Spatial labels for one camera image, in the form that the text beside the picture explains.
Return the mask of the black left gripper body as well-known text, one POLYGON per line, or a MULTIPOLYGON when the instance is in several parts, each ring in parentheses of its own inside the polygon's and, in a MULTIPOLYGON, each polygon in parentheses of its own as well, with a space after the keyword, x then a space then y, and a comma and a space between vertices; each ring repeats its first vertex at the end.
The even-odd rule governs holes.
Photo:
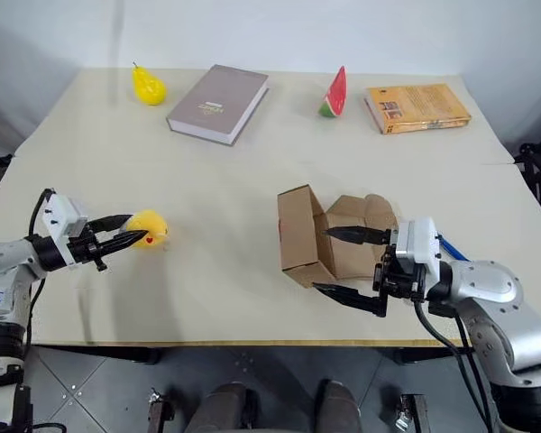
POLYGON ((76 263, 94 263, 99 272, 107 269, 102 257, 104 246, 98 241, 96 235, 102 232, 102 223, 86 223, 82 232, 76 237, 70 237, 68 249, 76 263))

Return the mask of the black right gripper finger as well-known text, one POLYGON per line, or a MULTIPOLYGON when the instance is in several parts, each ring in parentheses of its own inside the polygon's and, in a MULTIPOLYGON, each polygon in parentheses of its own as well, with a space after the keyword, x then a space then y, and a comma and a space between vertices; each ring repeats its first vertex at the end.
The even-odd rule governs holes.
POLYGON ((386 293, 380 293, 377 297, 369 297, 362 295, 356 289, 337 284, 314 282, 312 287, 346 307, 367 311, 379 318, 385 318, 387 315, 386 293))
POLYGON ((351 244, 390 245, 394 243, 394 234, 390 229, 380 230, 367 226, 336 226, 326 229, 324 234, 351 244))

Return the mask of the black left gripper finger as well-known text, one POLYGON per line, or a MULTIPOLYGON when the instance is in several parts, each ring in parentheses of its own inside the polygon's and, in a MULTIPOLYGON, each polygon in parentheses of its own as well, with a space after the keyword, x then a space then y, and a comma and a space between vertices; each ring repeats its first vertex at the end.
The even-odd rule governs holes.
POLYGON ((112 232, 119 230, 132 216, 132 214, 103 216, 89 221, 88 225, 94 233, 112 232))
POLYGON ((119 233, 99 245, 100 253, 116 253, 142 240, 148 234, 147 230, 133 230, 119 233))

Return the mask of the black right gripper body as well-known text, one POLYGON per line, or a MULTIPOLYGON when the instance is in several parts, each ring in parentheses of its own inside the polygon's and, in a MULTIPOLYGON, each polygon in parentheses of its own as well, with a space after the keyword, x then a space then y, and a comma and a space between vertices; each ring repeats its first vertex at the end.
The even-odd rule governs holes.
POLYGON ((423 264, 400 260, 394 245, 387 245, 381 261, 375 265, 372 288, 381 297, 423 299, 426 268, 423 264))

